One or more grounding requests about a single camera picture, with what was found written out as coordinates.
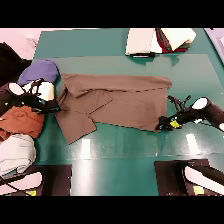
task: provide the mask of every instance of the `pink floor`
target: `pink floor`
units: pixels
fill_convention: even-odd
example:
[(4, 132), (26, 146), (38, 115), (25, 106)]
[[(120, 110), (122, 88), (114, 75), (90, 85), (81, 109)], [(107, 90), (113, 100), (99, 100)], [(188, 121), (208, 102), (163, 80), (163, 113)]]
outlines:
[(20, 55), (20, 57), (33, 59), (35, 53), (35, 43), (38, 43), (42, 31), (71, 29), (77, 28), (0, 28), (0, 42), (6, 42)]

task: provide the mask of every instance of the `pile of clothes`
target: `pile of clothes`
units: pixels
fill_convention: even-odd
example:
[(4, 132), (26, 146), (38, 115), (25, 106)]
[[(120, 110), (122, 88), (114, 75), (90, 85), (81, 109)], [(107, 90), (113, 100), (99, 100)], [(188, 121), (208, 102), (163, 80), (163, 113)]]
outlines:
[(125, 54), (154, 57), (156, 53), (185, 52), (195, 37), (191, 28), (130, 28)]
[(53, 83), (59, 75), (55, 62), (37, 60), (18, 82), (0, 87), (0, 175), (24, 172), (35, 160), (33, 138), (42, 131), (45, 114), (59, 110)]

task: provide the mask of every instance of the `table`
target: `table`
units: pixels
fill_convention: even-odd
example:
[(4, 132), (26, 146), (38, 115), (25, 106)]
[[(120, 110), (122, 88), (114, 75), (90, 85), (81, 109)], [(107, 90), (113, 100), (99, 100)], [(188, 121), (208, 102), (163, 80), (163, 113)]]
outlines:
[[(187, 92), (194, 99), (203, 94), (224, 108), (222, 62), (204, 30), (194, 30), (197, 37), (188, 52), (155, 59), (123, 56), (126, 28), (43, 32), (35, 59), (53, 58), (60, 71), (80, 74), (164, 75), (168, 72), (173, 80), (169, 94), (182, 99)], [(193, 86), (189, 78), (195, 80)], [(58, 94), (60, 79), (56, 86)], [(174, 106), (169, 104), (168, 114), (173, 112)], [(158, 195), (156, 160), (208, 158), (211, 166), (224, 171), (223, 133), (210, 127), (187, 124), (182, 130), (159, 134), (106, 124), (97, 124), (97, 129), (68, 146), (51, 114), (35, 141), (36, 164), (73, 165), (71, 195)], [(189, 134), (197, 139), (198, 151), (187, 141)]]

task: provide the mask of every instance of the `brown cloth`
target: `brown cloth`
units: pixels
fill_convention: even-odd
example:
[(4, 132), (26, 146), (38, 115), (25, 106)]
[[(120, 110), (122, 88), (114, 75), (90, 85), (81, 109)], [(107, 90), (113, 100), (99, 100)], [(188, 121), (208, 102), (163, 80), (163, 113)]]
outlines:
[(8, 139), (13, 134), (30, 135), (33, 138), (38, 138), (41, 133), (44, 114), (37, 114), (31, 111), (28, 106), (12, 107), (0, 120), (0, 138)]
[(172, 85), (162, 76), (63, 74), (62, 79), (56, 118), (68, 144), (96, 130), (93, 122), (156, 131)]

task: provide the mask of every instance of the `yellow label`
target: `yellow label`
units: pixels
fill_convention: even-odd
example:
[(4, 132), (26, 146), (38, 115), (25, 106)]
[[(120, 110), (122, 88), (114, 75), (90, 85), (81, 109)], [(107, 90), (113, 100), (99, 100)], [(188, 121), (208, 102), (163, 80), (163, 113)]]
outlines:
[(180, 127), (180, 125), (177, 123), (177, 121), (176, 121), (176, 120), (175, 120), (175, 121), (170, 122), (170, 124), (171, 124), (171, 126), (172, 126), (172, 127), (174, 127), (174, 128), (179, 128), (179, 127)]
[(201, 187), (201, 186), (194, 186), (194, 193), (195, 195), (198, 195), (198, 194), (204, 194), (204, 188)]
[(34, 191), (26, 191), (27, 194), (30, 194), (31, 196), (36, 196), (37, 195), (37, 191), (34, 190)]

